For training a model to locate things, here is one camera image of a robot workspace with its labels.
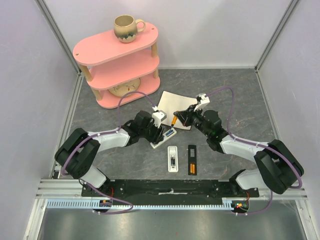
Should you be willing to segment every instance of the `gray floor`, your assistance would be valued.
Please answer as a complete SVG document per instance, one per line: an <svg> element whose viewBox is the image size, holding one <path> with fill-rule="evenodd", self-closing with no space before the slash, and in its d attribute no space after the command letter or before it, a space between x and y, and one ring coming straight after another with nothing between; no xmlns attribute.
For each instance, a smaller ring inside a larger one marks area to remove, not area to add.
<svg viewBox="0 0 320 240"><path fill-rule="evenodd" d="M267 109L253 69L177 69L160 70L160 88L150 95L157 104L163 91L195 97L223 86L235 91L234 114L231 131L242 138L270 142L274 133ZM210 98L207 110L216 110L227 124L231 106L229 90ZM150 103L141 98L121 106L123 122L133 119L140 110L152 112ZM71 131L81 127L86 131L106 131L118 126L116 109L100 107L86 81L83 82L76 106ZM129 146L98 153L93 165L111 179L228 179L241 169L254 169L255 165L237 156L212 151L206 137L197 129L177 130L177 135L157 149L145 139ZM197 145L197 176L188 175L188 145ZM179 172L169 173L167 147L177 146Z"/></svg>
<svg viewBox="0 0 320 240"><path fill-rule="evenodd" d="M251 201L253 211L264 201ZM274 201L263 214L221 210L138 210L97 215L46 209L38 240L306 240L295 201Z"/></svg>

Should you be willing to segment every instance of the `pink wooden shelf tier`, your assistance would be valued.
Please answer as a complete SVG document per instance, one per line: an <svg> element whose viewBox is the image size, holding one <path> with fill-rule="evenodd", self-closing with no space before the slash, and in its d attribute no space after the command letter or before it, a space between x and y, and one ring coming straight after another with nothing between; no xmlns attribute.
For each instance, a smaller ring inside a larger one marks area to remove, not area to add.
<svg viewBox="0 0 320 240"><path fill-rule="evenodd" d="M159 57L152 57L150 49L143 49L90 69L91 88L106 90L152 73L159 65Z"/></svg>
<svg viewBox="0 0 320 240"><path fill-rule="evenodd" d="M154 93L160 86L160 78L154 78L153 74L148 74L145 76L140 77L140 86L138 88L138 91L143 92L145 94L152 94ZM110 93L108 90L101 91L101 94L103 94L102 100L97 100L98 104L105 108L105 109L114 109L118 106L120 97L117 97ZM127 104L133 100L140 99L144 97L144 95L140 93L133 93L127 97L125 97L121 105Z"/></svg>
<svg viewBox="0 0 320 240"><path fill-rule="evenodd" d="M139 32L134 41L120 42L113 30L87 37L76 44L73 57L79 63L96 101L106 109L118 106L120 97L108 89L140 78L138 91L154 93L160 86L157 52L158 30L146 22L145 30ZM142 98L133 93L123 99L121 105Z"/></svg>
<svg viewBox="0 0 320 240"><path fill-rule="evenodd" d="M120 42L113 30L89 36L75 45L73 57L81 65L96 66L148 48L156 42L158 30L151 23L145 24L145 30L130 43Z"/></svg>

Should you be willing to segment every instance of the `beige mug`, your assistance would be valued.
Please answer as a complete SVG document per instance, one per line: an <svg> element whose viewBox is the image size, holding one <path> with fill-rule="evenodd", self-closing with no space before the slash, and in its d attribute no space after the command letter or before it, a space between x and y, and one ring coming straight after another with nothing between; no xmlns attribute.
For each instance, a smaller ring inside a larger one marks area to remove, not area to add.
<svg viewBox="0 0 320 240"><path fill-rule="evenodd" d="M137 27L138 23L143 23L143 27ZM115 36L123 43L131 43L136 39L138 32L146 29L146 23L142 19L135 20L133 16L121 15L114 20L113 30Z"/></svg>

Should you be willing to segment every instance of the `purple cable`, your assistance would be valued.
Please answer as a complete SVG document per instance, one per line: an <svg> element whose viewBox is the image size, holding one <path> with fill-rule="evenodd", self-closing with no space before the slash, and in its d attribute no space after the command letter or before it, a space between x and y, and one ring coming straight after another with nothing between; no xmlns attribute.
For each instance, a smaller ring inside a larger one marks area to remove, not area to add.
<svg viewBox="0 0 320 240"><path fill-rule="evenodd" d="M103 132L100 132L99 133L96 133L96 134L93 134L93 135L90 135L88 137L86 137L84 140L82 140L75 148L74 150L71 152L71 154L69 155L69 157L66 159L64 165L62 166L62 169L61 169L61 174L63 176L66 176L68 175L66 173L66 167L67 165L69 164L70 160L72 159L72 157L75 155L75 153L87 142L89 141L90 139L92 138L95 138L99 135L107 135L107 134L115 134L117 133L120 129L121 129L121 125L122 125L122 119L121 119L121 116L120 116L120 105L121 105L121 102L122 100L129 94L133 94L133 93L137 93L137 94L142 94L144 96L147 97L147 99L151 102L152 104L152 107L155 107L156 105L154 104L154 102L151 100L151 98L145 94L144 92L141 92L141 91L131 91L131 92L128 92L126 93L125 95L123 95L121 98L120 98L120 101L118 103L118 107L117 107L117 114L118 114L118 122L119 122L119 127L115 130L115 131L103 131ZM111 197L111 196L108 196L108 195L105 195L104 193L100 192L99 190L97 190L94 186L92 186L90 183L86 183L89 187L91 187L93 190L95 190L98 194L106 197L106 198L110 198L114 201L117 201L117 202L121 202L121 203L124 203L124 204L128 204L130 205L131 207L129 209L126 209L126 210L122 210L122 211L116 211L116 212L104 212L102 214L105 214L105 215L113 215L113 214L122 214L122 213L126 213L126 212L129 212L133 207L134 205L128 201L124 201L124 200L121 200L121 199L118 199L118 198L115 198L115 197Z"/></svg>
<svg viewBox="0 0 320 240"><path fill-rule="evenodd" d="M112 197L112 196L108 196L104 193L102 193L101 191L99 191L98 189L96 189L94 186L92 186L90 183L86 183L90 188L92 188L96 193L100 194L101 196L103 197L106 197L106 198L109 198L109 199L112 199L114 201L117 201L117 202L120 202L120 203L123 203L123 204L127 204L130 206L130 208L128 209L125 209L125 210L121 210L121 211L112 211L112 212L100 212L100 214L103 214L103 215L114 215L114 214L124 214L124 213L127 213L129 212L130 210L132 210L134 208L134 205L131 203L131 202L128 202L128 201L125 201L125 200L121 200L121 199L118 199L118 198L115 198L115 197Z"/></svg>
<svg viewBox="0 0 320 240"><path fill-rule="evenodd" d="M232 116L232 113L233 113L233 110L234 110L234 103L235 103L235 93L234 93L234 90L231 87L229 87L229 86L220 87L217 90L206 94L205 96L206 97L210 97L211 95L213 95L215 93L218 93L218 92L220 92L222 90L225 90L225 89L229 89L231 91L231 94L232 94L231 108L230 108L230 112L229 112L228 119L227 119L227 122L226 122L226 129L228 131L228 134L235 141L238 141L238 142L241 142L241 143L244 143L244 144L249 144L249 145L252 145L252 146L256 146L256 144L254 144L253 142L249 142L249 141L234 137L232 135L231 131L230 131L230 120L231 120L231 116ZM286 162L286 164L288 164L288 166L290 167L290 169L293 171L294 175L296 176L296 179L298 180L298 186L291 186L290 187L291 189L300 189L302 187L302 180L301 180L301 177L300 177L298 171L295 169L295 167L291 164L291 162L285 156L283 156L280 152L278 152L277 150L274 150L273 148L271 148L269 146L265 146L265 145L262 145L262 144L258 144L257 146L261 147L261 148L268 149L269 151L271 151L274 154L278 155L280 158L282 158ZM273 201L273 192L272 192L272 190L270 190L270 200L269 200L268 205L264 209L262 209L260 211L250 212L250 213L238 213L238 215L253 215L253 214L263 213L264 211L266 211L271 206L272 201Z"/></svg>

